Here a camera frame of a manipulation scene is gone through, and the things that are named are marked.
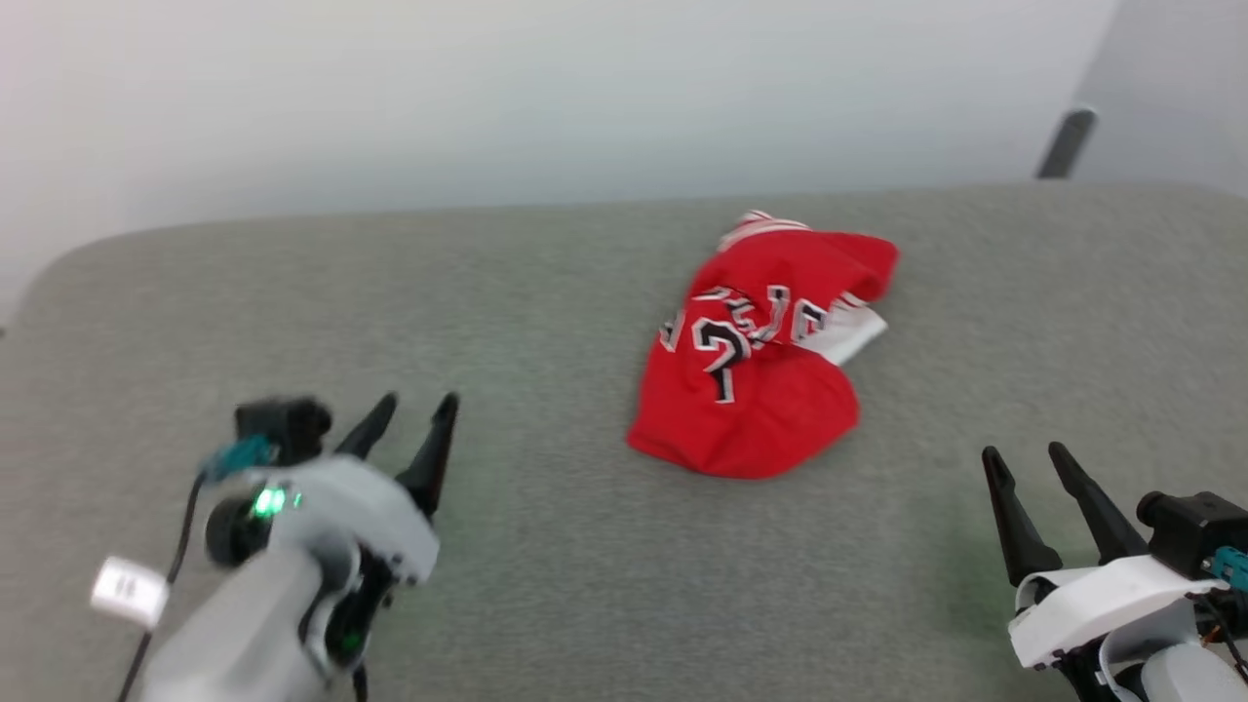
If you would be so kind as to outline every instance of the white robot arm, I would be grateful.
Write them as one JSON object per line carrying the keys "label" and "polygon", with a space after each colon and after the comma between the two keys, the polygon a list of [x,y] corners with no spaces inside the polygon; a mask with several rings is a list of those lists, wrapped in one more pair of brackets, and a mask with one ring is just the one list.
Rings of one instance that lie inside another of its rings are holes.
{"label": "white robot arm", "polygon": [[208,553],[237,570],[151,658],[144,702],[313,702],[348,676],[367,698],[373,616],[437,562],[432,517],[458,398],[442,401],[412,465],[392,477],[364,458],[394,407],[384,397],[332,453],[248,470],[251,495],[217,505]]}
{"label": "white robot arm", "polygon": [[[1146,542],[1065,446],[1048,452],[1101,562],[1062,568],[1001,455],[983,450],[1006,571],[1018,588],[1008,626],[1018,662],[1060,671],[1081,702],[1248,702],[1248,670],[1233,642],[1248,628],[1248,511],[1211,492],[1149,493],[1137,510],[1154,527]],[[1234,668],[1206,648],[1219,635]]]}

